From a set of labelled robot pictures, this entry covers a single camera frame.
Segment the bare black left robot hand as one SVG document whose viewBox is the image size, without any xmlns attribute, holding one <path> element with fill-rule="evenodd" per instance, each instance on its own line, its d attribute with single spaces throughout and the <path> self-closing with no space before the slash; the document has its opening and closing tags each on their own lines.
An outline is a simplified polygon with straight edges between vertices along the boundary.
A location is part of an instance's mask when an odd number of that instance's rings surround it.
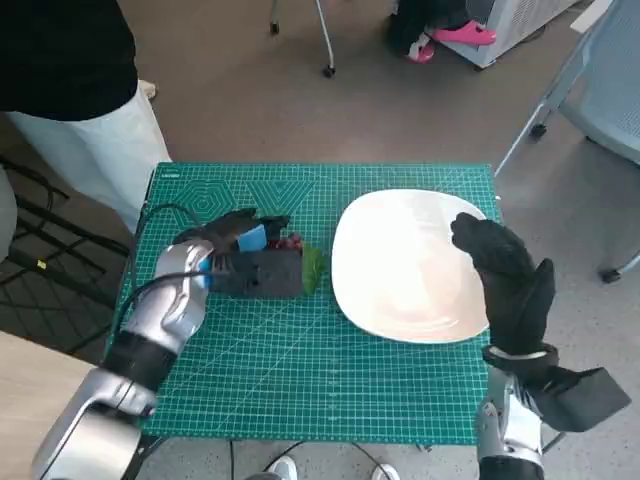
<svg viewBox="0 0 640 480">
<path fill-rule="evenodd" d="M 256 208 L 242 208 L 227 212 L 203 227 L 185 231 L 183 237 L 209 240 L 219 253 L 253 252 L 279 240 L 289 222 L 289 215 L 259 216 Z"/>
</svg>

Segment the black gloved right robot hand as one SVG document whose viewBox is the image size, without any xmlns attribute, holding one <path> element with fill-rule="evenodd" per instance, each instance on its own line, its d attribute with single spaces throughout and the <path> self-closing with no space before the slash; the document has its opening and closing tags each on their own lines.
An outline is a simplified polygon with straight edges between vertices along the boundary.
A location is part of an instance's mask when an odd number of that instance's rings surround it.
<svg viewBox="0 0 640 480">
<path fill-rule="evenodd" d="M 491 220 L 460 213 L 451 231 L 481 279 L 491 345 L 513 356 L 542 351 L 556 293 L 553 262 L 535 263 L 513 231 Z"/>
</svg>

